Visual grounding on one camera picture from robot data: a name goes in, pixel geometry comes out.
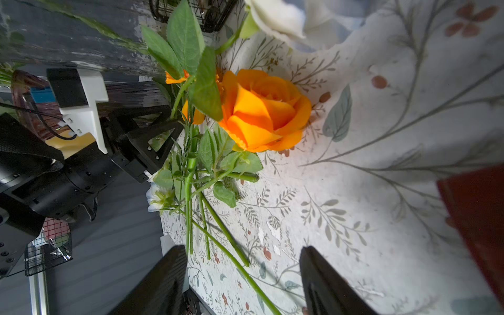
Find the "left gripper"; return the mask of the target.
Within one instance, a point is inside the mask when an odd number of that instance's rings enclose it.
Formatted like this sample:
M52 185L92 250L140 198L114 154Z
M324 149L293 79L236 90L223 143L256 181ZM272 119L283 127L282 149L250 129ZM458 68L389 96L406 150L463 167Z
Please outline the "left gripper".
M125 172L143 183L159 171L182 123L169 106L122 108L101 119L107 154L93 143L66 159L62 169L43 173L16 188L15 199L44 217L62 219L97 196Z

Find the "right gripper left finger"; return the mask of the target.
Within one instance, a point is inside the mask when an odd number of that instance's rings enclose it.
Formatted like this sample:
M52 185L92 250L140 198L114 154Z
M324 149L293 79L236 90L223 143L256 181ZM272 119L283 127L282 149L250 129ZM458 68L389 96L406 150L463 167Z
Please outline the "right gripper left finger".
M186 248L171 248L110 314L181 314Z

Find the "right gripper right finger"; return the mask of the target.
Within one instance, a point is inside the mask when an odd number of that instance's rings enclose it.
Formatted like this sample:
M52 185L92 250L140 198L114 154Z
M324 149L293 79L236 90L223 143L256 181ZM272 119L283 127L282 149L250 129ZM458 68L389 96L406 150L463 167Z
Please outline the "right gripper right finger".
M316 248L304 247L299 265L309 314L377 315Z

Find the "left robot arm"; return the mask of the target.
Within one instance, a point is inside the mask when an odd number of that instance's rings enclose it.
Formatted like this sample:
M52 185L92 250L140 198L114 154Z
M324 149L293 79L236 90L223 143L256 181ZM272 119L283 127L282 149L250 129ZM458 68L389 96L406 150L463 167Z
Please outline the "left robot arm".
M143 183L182 132L169 106L122 108L101 119L97 143L66 158L9 114L1 116L1 276L8 277L46 219L67 219L122 173Z

